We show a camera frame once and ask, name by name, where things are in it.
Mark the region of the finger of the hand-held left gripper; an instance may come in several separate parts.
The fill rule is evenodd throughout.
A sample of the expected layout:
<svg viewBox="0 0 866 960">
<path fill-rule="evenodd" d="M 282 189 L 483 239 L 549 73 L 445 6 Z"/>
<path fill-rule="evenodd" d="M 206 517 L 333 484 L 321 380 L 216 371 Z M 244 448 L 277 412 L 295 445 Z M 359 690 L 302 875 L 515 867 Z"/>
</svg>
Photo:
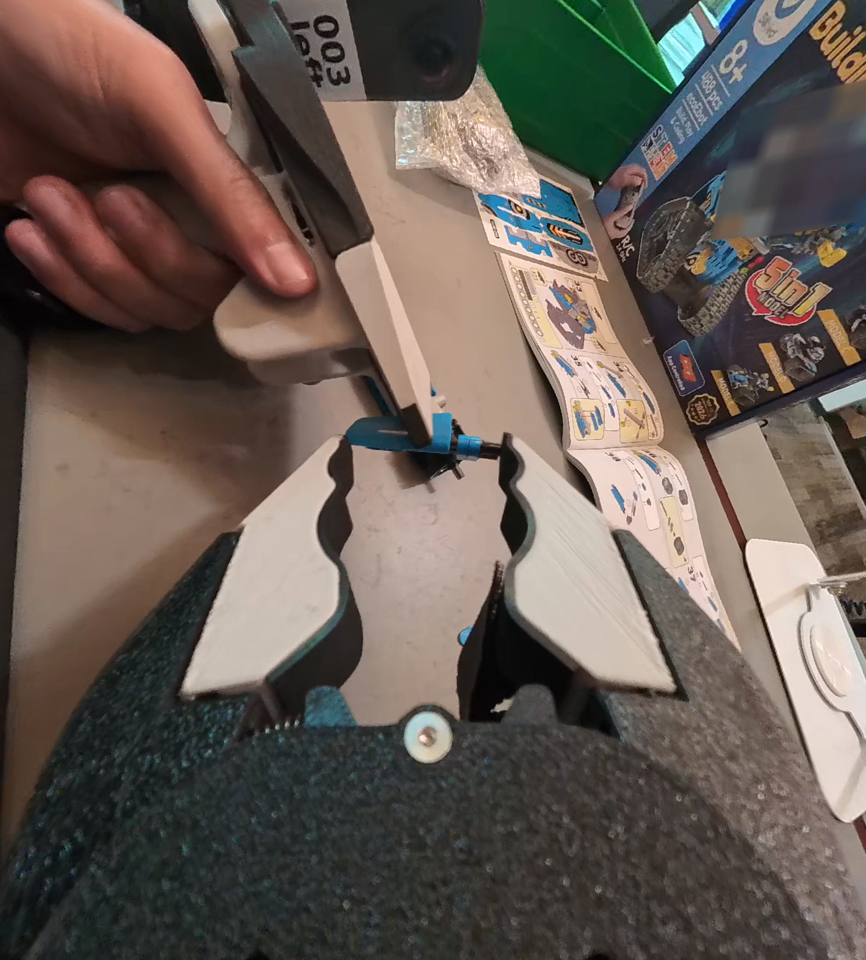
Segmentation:
<svg viewBox="0 0 866 960">
<path fill-rule="evenodd" d="M 411 441 L 431 442 L 436 405 L 429 369 L 378 241 L 339 253 L 335 266 L 391 406 Z"/>
</svg>

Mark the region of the blue connector with black pins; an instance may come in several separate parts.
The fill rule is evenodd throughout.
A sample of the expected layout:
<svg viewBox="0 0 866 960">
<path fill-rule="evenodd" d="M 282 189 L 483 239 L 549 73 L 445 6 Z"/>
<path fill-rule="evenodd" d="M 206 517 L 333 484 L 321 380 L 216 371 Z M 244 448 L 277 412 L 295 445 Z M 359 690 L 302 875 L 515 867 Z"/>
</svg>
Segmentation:
<svg viewBox="0 0 866 960">
<path fill-rule="evenodd" d="M 458 479 L 463 479 L 462 462 L 497 461 L 501 454 L 502 444 L 500 442 L 484 440 L 480 437 L 454 431 L 450 437 L 447 457 L 451 473 Z"/>
</svg>

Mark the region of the building toy set box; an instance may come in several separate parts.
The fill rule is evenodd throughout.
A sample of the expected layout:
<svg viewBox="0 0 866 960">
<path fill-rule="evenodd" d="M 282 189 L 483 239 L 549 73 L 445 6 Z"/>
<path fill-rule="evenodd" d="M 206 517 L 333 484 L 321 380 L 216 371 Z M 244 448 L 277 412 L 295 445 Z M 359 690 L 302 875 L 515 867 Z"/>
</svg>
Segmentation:
<svg viewBox="0 0 866 960">
<path fill-rule="evenodd" d="M 691 429 L 866 375 L 866 220 L 715 238 L 745 109 L 866 81 L 866 2 L 748 2 L 595 203 Z"/>
</svg>

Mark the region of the blue sticker sheet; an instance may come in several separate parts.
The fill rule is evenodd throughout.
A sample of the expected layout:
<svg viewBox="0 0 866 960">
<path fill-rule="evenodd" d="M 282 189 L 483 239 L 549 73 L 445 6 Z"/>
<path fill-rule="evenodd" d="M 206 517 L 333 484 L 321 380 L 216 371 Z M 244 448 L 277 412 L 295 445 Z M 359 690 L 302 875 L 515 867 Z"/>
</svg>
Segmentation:
<svg viewBox="0 0 866 960">
<path fill-rule="evenodd" d="M 539 178 L 535 194 L 473 192 L 495 249 L 606 282 L 607 273 L 572 190 Z"/>
</svg>

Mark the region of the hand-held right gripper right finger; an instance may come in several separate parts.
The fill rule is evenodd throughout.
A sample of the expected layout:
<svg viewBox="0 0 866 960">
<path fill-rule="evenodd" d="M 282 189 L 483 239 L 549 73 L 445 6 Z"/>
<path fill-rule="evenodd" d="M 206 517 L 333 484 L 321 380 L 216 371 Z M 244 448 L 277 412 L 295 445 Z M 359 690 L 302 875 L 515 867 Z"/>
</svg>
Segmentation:
<svg viewBox="0 0 866 960">
<path fill-rule="evenodd" d="M 504 435 L 504 606 L 562 666 L 613 690 L 672 694 L 674 675 L 602 512 L 521 438 Z"/>
</svg>

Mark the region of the green plastic bin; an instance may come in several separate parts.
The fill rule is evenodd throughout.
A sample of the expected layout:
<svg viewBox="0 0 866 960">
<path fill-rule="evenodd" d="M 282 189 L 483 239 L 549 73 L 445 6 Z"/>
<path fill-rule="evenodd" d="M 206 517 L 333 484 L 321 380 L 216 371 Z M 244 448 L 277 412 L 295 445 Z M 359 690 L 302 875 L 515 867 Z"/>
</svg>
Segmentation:
<svg viewBox="0 0 866 960">
<path fill-rule="evenodd" d="M 632 1 L 487 1 L 479 61 L 519 139 L 600 183 L 678 86 Z"/>
</svg>

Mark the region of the person's left hand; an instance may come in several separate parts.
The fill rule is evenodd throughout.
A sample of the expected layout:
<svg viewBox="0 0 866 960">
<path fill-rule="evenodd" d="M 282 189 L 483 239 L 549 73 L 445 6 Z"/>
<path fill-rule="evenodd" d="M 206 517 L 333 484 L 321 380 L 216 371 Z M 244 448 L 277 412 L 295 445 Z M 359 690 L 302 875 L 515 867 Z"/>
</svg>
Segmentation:
<svg viewBox="0 0 866 960">
<path fill-rule="evenodd" d="M 0 205 L 19 262 L 115 330 L 190 330 L 244 275 L 318 285 L 184 64 L 106 2 L 0 1 Z"/>
</svg>

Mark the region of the grey desk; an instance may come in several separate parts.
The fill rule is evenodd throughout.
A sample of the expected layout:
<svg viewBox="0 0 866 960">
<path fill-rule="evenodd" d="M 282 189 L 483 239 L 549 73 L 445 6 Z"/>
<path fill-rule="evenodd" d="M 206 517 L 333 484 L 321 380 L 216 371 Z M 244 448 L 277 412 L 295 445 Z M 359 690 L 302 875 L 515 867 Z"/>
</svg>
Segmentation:
<svg viewBox="0 0 866 960">
<path fill-rule="evenodd" d="M 399 172 L 389 103 L 335 103 L 333 129 L 436 389 L 473 435 L 521 438 L 575 489 L 559 404 L 525 342 L 472 194 Z M 210 327 L 47 332 L 30 350 L 0 814 L 6 855 L 84 693 L 211 542 L 329 437 L 370 415 L 359 382 L 265 387 Z M 509 556 L 497 466 L 430 484 L 356 449 L 343 549 L 364 651 L 343 687 L 361 725 L 458 713 L 459 632 Z"/>
</svg>

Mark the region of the white adhesive plate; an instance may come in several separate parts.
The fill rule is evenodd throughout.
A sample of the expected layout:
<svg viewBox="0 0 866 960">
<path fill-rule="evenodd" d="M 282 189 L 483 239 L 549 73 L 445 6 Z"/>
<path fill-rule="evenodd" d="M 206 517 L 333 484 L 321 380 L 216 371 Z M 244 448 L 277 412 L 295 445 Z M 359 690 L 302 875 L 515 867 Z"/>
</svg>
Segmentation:
<svg viewBox="0 0 866 960">
<path fill-rule="evenodd" d="M 752 538 L 745 554 L 823 798 L 851 823 L 866 813 L 866 658 L 810 547 Z"/>
</svg>

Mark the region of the blue clip brick piece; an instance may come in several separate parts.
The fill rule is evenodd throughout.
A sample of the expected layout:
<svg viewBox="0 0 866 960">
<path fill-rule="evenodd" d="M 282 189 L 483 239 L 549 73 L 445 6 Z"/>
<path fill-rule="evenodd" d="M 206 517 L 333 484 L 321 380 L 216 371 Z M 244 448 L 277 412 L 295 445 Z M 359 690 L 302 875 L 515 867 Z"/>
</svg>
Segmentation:
<svg viewBox="0 0 866 960">
<path fill-rule="evenodd" d="M 395 415 L 362 417 L 350 426 L 345 436 L 354 447 L 388 452 L 449 455 L 453 448 L 453 418 L 448 412 L 433 414 L 432 441 L 416 444 L 403 420 Z"/>
</svg>

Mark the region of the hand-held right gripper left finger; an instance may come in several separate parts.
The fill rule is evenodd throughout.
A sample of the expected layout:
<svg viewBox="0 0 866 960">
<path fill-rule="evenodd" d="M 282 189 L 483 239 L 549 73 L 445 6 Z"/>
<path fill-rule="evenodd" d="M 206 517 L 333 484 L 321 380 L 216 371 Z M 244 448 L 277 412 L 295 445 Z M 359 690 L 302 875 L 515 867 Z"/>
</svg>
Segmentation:
<svg viewBox="0 0 866 960">
<path fill-rule="evenodd" d="M 185 700 L 259 693 L 304 702 L 360 663 L 362 618 L 342 553 L 353 454 L 329 438 L 242 522 L 179 687 Z"/>
</svg>

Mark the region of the clear plastic bag of parts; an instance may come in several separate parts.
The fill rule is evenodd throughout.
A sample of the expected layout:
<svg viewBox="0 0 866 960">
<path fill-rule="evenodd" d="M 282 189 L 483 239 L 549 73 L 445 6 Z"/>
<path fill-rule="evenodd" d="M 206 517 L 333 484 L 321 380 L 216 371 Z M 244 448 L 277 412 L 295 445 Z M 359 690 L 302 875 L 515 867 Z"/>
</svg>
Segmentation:
<svg viewBox="0 0 866 960">
<path fill-rule="evenodd" d="M 395 105 L 394 165 L 477 193 L 538 195 L 540 176 L 481 65 L 454 101 Z"/>
</svg>

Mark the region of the instruction booklet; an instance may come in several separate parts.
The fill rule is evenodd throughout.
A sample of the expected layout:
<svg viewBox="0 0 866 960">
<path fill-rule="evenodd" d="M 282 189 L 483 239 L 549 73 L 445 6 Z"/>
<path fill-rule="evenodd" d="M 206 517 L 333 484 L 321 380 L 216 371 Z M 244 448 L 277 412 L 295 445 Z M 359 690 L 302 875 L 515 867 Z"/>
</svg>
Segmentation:
<svg viewBox="0 0 866 960">
<path fill-rule="evenodd" d="M 631 532 L 740 647 L 709 570 L 695 498 L 662 449 L 653 388 L 632 364 L 594 278 L 499 252 L 519 324 L 559 402 L 562 447 L 610 525 Z"/>
</svg>

